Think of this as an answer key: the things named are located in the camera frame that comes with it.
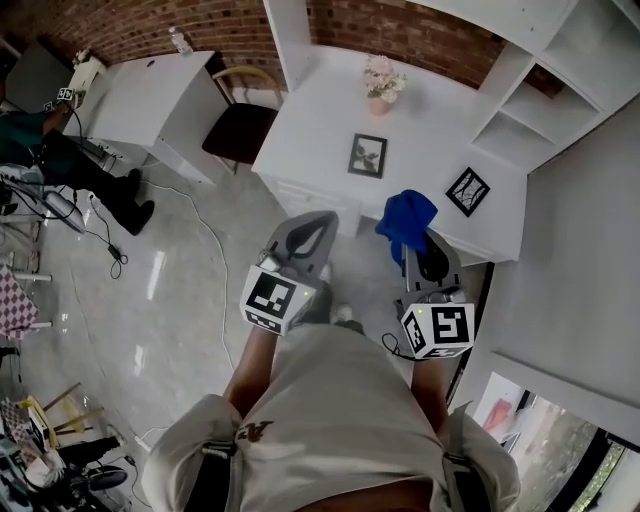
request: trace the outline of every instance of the flower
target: flower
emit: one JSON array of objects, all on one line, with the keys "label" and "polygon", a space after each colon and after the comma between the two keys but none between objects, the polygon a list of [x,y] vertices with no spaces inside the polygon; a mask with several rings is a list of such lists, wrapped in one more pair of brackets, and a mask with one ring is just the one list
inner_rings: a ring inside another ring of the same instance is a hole
[{"label": "flower", "polygon": [[398,99],[398,91],[405,88],[407,76],[396,74],[387,57],[370,55],[364,68],[364,84],[370,98],[381,97],[393,103]]}]

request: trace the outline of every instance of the blue cloth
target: blue cloth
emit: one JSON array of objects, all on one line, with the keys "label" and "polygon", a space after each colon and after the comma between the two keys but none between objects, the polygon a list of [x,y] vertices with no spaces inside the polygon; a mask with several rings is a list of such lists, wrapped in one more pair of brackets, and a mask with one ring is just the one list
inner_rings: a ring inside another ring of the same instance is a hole
[{"label": "blue cloth", "polygon": [[391,241],[391,256],[402,267],[402,246],[427,253],[424,232],[438,209],[420,192],[405,190],[387,199],[376,233]]}]

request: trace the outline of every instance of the person in green shirt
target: person in green shirt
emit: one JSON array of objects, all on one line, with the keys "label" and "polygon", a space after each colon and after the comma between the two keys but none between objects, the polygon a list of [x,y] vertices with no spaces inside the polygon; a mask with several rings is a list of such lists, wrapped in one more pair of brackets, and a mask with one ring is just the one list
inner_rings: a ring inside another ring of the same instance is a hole
[{"label": "person in green shirt", "polygon": [[[0,103],[5,85],[0,82]],[[45,114],[9,112],[0,116],[0,165],[32,167],[37,164],[46,185],[66,185],[93,192],[113,218],[129,233],[137,235],[153,215],[154,202],[141,206],[135,201],[141,173],[132,170],[116,178],[86,156],[57,130],[69,113],[65,105]]]}]

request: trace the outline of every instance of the picture frame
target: picture frame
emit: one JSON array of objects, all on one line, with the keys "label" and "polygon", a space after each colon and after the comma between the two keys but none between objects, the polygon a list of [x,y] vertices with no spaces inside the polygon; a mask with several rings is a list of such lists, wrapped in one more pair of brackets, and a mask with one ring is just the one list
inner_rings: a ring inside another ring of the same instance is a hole
[{"label": "picture frame", "polygon": [[368,178],[382,178],[384,159],[387,152],[387,139],[362,133],[353,136],[349,174],[358,174]]},{"label": "picture frame", "polygon": [[446,196],[462,213],[471,217],[490,190],[491,187],[471,167],[467,167],[447,190]]}]

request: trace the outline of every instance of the black picture frame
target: black picture frame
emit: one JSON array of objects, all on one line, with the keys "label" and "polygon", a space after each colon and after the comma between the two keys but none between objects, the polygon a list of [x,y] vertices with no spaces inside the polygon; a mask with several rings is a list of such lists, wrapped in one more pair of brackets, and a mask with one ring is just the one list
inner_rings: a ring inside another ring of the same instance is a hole
[{"label": "black picture frame", "polygon": [[[362,139],[377,142],[381,145],[380,155],[377,156],[377,159],[378,159],[377,168],[375,168],[372,171],[366,171],[364,169],[359,169],[355,167],[355,164],[360,160],[362,160],[362,163],[365,166],[367,165],[367,162],[369,162],[367,157],[362,154],[362,151],[359,150],[360,145],[358,144],[358,141]],[[353,136],[353,145],[351,146],[351,158],[349,159],[349,169],[347,172],[349,174],[358,174],[360,176],[366,176],[368,178],[381,179],[382,173],[384,171],[384,159],[385,159],[386,153],[387,153],[387,139],[382,139],[380,137],[372,137],[371,135],[364,135],[362,133],[356,133]]]},{"label": "black picture frame", "polygon": [[[473,196],[470,198],[465,197],[465,190],[474,182],[479,184],[478,188],[475,189]],[[480,205],[490,190],[491,187],[489,187],[471,167],[467,167],[451,188],[447,190],[446,196],[451,199],[451,202],[455,204],[462,213],[467,217],[471,217],[471,214]]]}]

